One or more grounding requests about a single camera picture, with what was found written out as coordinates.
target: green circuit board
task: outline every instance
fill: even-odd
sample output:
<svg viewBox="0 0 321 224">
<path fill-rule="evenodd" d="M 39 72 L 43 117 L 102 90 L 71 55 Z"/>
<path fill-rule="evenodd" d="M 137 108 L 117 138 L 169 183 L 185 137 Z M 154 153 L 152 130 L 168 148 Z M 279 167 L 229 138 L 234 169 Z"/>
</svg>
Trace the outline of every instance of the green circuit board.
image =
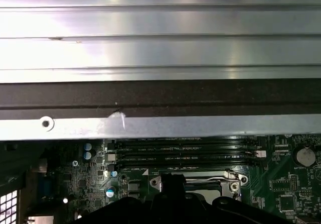
<svg viewBox="0 0 321 224">
<path fill-rule="evenodd" d="M 135 147 L 127 146 L 132 140 L 97 140 L 90 141 L 94 154 L 89 160 L 83 156 L 83 146 L 88 142 L 61 142 L 54 147 L 65 153 L 60 156 L 61 166 L 55 170 L 60 176 L 57 191 L 76 196 L 69 206 L 69 220 L 72 220 L 77 210 L 92 212 L 125 196 L 142 201 L 152 199 L 158 190 L 151 187 L 150 181 L 162 173 L 230 169 L 248 177 L 248 183 L 241 188 L 242 202 L 292 222 L 298 215 L 318 217 L 321 205 L 321 135 L 249 136 L 240 139 L 242 144 L 237 148 L 233 142 L 217 144 L 215 138 L 135 140 Z M 185 141 L 193 141 L 193 144 L 173 149 L 173 143 Z M 244 162 L 240 152 L 235 152 L 238 148 L 243 150 L 244 146 L 245 153 L 263 151 L 264 155 L 259 159 L 247 156 L 247 162 Z M 298 163 L 299 150 L 313 151 L 314 155 L 308 156 L 310 159 L 301 160 L 310 166 Z M 183 152 L 184 159 L 168 156 L 167 153 L 175 151 Z M 224 159 L 214 158 L 211 154 L 220 151 L 224 151 Z M 77 160 L 77 166 L 72 165 L 74 160 Z M 106 191 L 111 187 L 114 193 L 107 197 Z"/>
</svg>

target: metal panel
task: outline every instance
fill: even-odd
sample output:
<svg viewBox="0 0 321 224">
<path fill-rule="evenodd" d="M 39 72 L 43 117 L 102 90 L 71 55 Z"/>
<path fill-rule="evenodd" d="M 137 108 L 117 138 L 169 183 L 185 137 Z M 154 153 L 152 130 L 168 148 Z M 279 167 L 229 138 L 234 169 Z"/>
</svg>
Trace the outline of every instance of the metal panel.
<svg viewBox="0 0 321 224">
<path fill-rule="evenodd" d="M 0 121 L 0 140 L 208 137 L 321 133 L 321 115 L 212 116 Z"/>
<path fill-rule="evenodd" d="M 0 82 L 315 78 L 321 0 L 0 0 Z"/>
</svg>

